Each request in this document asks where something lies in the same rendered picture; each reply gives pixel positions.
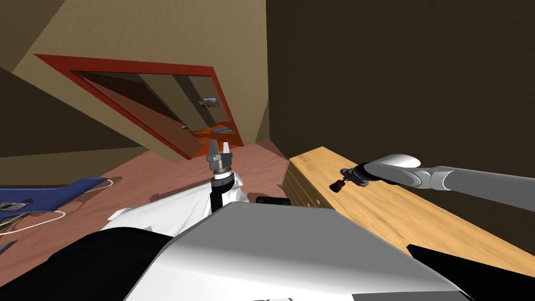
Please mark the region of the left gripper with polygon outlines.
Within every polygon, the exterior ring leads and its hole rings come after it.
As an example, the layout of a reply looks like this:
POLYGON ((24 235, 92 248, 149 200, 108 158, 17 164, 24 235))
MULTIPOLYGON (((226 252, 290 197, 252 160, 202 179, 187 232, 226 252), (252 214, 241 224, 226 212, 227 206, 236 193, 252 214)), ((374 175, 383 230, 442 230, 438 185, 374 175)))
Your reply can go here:
POLYGON ((223 152, 219 154, 218 141, 210 140, 208 144, 208 155, 206 160, 210 170, 213 172, 223 172, 230 170, 232 164, 232 153, 227 142, 223 142, 223 152))

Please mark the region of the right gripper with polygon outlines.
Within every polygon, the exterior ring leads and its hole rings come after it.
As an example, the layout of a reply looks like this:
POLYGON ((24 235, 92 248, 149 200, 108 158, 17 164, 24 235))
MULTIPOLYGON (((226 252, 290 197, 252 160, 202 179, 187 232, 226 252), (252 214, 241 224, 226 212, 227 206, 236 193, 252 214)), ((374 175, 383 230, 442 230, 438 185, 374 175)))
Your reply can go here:
POLYGON ((346 185, 346 181, 353 182, 357 186, 369 185, 370 179, 361 175, 357 170, 357 166, 349 169, 343 168, 340 170, 340 174, 343 176, 342 179, 335 181, 329 186, 330 190, 334 193, 339 193, 341 189, 346 185))

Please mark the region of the light wooden dresser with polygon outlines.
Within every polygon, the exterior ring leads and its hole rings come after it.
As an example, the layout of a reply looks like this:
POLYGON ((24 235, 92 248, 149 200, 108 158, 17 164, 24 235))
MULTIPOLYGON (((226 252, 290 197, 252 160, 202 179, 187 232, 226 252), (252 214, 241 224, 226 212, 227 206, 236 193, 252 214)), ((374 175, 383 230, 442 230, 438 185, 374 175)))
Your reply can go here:
POLYGON ((413 244, 535 277, 535 256, 404 188, 349 182, 331 191, 341 169, 351 167, 349 159, 319 147, 288 161, 282 189, 293 205, 333 209, 403 252, 413 244))

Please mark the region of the brown door leaf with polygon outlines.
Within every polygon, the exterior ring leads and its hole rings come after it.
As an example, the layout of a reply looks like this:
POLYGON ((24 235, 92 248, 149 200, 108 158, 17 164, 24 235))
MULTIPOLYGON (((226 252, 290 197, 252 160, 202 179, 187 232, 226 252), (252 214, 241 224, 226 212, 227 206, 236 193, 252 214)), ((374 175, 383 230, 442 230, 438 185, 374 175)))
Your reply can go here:
POLYGON ((194 158, 202 148, 199 139, 149 88, 137 73, 79 72, 90 84, 106 94, 121 108, 194 158))

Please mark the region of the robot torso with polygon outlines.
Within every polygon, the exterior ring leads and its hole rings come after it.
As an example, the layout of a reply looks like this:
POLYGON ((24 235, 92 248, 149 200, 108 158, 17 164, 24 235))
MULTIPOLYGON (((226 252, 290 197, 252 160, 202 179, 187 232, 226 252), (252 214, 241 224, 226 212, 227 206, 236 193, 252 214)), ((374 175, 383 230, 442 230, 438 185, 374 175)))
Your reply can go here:
POLYGON ((330 209, 229 203, 167 243, 124 301, 468 301, 330 209))

